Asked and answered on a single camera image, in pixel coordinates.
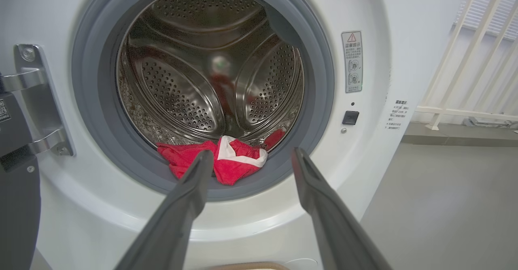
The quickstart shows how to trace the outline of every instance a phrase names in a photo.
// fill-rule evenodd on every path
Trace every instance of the washing machine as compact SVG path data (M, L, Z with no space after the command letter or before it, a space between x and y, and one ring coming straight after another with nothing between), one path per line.
M231 135L268 161L211 180L185 269L322 269L292 149L361 219L460 3L0 0L2 81L40 175L37 249L54 270L114 268L177 183L156 143Z

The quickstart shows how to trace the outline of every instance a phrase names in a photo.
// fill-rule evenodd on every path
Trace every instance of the warning triangle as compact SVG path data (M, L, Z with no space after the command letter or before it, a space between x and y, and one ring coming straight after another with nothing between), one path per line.
M355 34L352 33L351 36L349 36L349 39L347 40L348 43L353 43L354 41L356 41L356 37L355 37Z

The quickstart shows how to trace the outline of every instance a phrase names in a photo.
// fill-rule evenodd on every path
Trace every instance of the gray rubber seal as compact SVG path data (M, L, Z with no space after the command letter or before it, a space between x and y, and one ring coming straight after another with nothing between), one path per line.
M176 178L167 162L133 129L115 88L117 52L137 14L153 0L91 0L78 25L72 50L72 84L85 125L106 156L129 176L162 193L174 188ZM290 153L301 147L311 153L324 133L331 113L334 70L328 41L316 16L304 0L260 0L277 10L283 21L272 23L289 41L300 40L305 69L305 98L298 120L281 144L270 152L264 167L234 186L215 178L208 199L244 198L268 189L292 172Z

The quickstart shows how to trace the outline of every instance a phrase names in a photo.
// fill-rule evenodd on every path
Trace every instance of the warning label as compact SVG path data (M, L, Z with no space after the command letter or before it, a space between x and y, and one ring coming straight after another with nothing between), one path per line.
M403 120L407 117L408 105L406 101L396 100L392 111L385 123L386 130L400 130Z
M0 99L0 122L9 119L11 119L11 115L9 115L9 111L7 111L4 100Z
M361 91L363 84L363 46L361 31L342 33L346 54L346 93Z

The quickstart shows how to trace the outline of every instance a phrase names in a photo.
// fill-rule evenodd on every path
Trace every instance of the stainless steel drum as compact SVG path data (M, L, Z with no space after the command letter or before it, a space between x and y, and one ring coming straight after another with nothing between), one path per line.
M118 60L120 101L153 146L222 135L262 145L290 131L303 100L299 51L273 32L255 0L156 0Z

